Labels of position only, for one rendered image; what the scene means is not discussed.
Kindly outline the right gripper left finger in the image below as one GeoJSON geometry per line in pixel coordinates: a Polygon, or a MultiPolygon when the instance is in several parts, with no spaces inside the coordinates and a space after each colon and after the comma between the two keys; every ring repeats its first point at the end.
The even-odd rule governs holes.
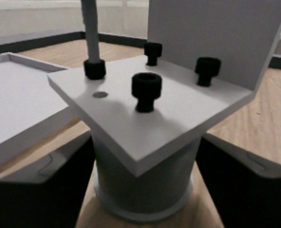
{"type": "Polygon", "coordinates": [[[0,178],[0,228],[76,228],[94,163],[87,130],[0,178]]]}

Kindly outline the red screwdriver handle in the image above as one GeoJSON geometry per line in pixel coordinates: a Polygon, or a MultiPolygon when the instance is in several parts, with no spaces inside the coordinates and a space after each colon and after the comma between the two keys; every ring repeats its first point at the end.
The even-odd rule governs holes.
{"type": "Polygon", "coordinates": [[[98,36],[97,0],[81,0],[83,24],[85,29],[89,63],[99,63],[100,49],[98,36]]]}

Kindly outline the white shallow tray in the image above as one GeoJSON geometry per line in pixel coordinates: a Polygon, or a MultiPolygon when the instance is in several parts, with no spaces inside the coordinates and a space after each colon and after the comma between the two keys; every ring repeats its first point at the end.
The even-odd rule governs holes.
{"type": "Polygon", "coordinates": [[[47,73],[67,69],[0,54],[0,166],[78,117],[47,81],[47,73]]]}

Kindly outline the white bracket with holes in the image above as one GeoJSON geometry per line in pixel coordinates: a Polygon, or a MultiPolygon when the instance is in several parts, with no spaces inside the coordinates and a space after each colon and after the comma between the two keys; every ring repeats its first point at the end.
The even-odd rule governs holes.
{"type": "Polygon", "coordinates": [[[280,36],[281,0],[149,0],[147,43],[162,44],[156,66],[142,55],[106,62],[100,80],[83,66],[47,80],[137,178],[252,102],[280,36]],[[221,61],[210,87],[197,85],[199,57],[221,61]],[[139,72],[163,80],[150,113],[131,95],[139,72]]]}

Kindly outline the grey cylinder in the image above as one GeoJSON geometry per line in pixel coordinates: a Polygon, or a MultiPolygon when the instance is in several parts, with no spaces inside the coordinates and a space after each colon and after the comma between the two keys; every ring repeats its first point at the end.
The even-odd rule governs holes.
{"type": "Polygon", "coordinates": [[[135,178],[91,131],[94,186],[103,207],[118,219],[140,225],[161,223],[177,215],[191,196],[192,171],[205,133],[135,178]]]}

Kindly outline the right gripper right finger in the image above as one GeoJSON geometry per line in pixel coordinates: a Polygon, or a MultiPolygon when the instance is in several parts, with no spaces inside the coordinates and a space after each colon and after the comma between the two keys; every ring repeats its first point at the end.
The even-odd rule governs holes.
{"type": "Polygon", "coordinates": [[[281,164],[206,132],[197,168],[224,228],[281,228],[281,164]]]}

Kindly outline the black screw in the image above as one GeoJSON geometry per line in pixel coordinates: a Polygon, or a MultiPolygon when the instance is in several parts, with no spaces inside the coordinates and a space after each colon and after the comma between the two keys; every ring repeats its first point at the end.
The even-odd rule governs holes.
{"type": "Polygon", "coordinates": [[[90,80],[100,80],[106,75],[105,60],[100,59],[99,63],[89,63],[88,59],[84,60],[84,76],[89,77],[90,80]]]}
{"type": "Polygon", "coordinates": [[[161,97],[162,78],[152,72],[139,72],[131,77],[131,95],[137,99],[137,111],[154,111],[155,100],[161,97]]]}
{"type": "Polygon", "coordinates": [[[145,43],[144,44],[144,53],[143,55],[148,56],[147,65],[156,66],[157,58],[161,56],[162,53],[162,44],[159,43],[145,43]]]}
{"type": "Polygon", "coordinates": [[[197,85],[210,87],[212,78],[218,76],[221,61],[212,57],[199,57],[197,59],[195,73],[198,74],[197,85]]]}

